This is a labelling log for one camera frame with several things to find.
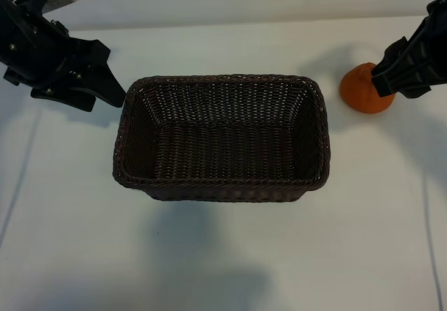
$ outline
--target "orange ball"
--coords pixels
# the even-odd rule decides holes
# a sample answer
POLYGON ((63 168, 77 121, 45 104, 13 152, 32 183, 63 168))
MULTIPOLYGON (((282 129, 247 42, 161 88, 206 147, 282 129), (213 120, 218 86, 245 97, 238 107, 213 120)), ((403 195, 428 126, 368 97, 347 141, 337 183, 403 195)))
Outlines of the orange ball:
POLYGON ((395 94, 380 97, 372 83, 372 69, 376 65, 365 63, 349 71, 340 84, 342 99, 354 110, 379 113, 391 106, 395 94))

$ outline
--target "basket rim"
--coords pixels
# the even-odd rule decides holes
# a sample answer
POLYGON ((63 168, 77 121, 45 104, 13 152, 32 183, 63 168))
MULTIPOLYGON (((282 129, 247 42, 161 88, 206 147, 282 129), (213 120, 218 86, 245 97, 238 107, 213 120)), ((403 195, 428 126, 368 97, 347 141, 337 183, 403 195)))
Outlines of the basket rim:
POLYGON ((121 185, 125 187, 131 187, 136 189, 159 189, 164 187, 212 187, 212 188, 224 188, 224 187, 244 187, 244 188, 264 188, 264 189, 296 189, 311 191, 321 188, 327 181, 329 176, 329 162, 330 162, 330 142, 328 135, 328 121, 327 112, 325 109, 323 95, 316 82, 307 77, 298 75, 172 75, 162 76, 156 75, 153 77, 141 78, 134 82, 127 92, 126 100, 123 107, 122 117, 119 123, 118 137, 115 143, 114 151, 114 163, 113 163, 113 177, 121 185), (126 140, 126 131, 123 131, 123 121, 132 117, 133 102, 139 92, 142 91, 142 87, 154 83, 169 82, 173 83, 176 80, 188 79, 191 83, 203 82, 204 80, 213 79, 214 81, 229 81, 229 82, 248 82, 249 80, 288 80, 290 83, 301 83, 311 92, 314 96, 314 110, 316 116, 318 116, 318 148, 321 150, 322 158, 318 161, 318 170, 315 174, 307 179, 294 179, 294 180, 272 180, 272 179, 259 179, 259 178, 142 178, 134 175, 130 175, 126 172, 126 167, 120 159, 119 142, 126 140))

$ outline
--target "woven pattern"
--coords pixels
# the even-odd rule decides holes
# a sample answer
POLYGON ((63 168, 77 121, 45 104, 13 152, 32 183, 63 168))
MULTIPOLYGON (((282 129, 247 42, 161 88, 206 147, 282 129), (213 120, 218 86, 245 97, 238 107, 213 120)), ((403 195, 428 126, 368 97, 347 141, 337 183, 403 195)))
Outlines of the woven pattern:
POLYGON ((328 178, 326 118, 308 78, 144 78, 126 98, 113 174, 161 200, 294 201, 328 178))

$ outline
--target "wicker basket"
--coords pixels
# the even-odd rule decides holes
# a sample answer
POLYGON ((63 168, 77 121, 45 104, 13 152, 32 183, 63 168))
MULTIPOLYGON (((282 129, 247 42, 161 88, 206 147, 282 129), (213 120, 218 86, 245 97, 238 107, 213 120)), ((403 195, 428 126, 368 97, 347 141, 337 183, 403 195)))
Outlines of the wicker basket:
POLYGON ((329 175, 323 96, 309 78, 144 78, 115 145, 121 185, 162 201, 296 201, 329 175))

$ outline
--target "black clamp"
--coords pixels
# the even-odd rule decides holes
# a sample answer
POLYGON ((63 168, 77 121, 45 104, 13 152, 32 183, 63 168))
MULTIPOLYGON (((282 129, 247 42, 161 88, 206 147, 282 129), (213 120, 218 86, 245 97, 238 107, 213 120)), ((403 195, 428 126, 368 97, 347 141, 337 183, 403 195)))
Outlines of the black clamp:
POLYGON ((447 83, 447 0, 427 7, 429 15, 408 41, 405 37, 385 51, 372 70, 372 82, 380 96, 401 92, 418 98, 430 85, 447 83))

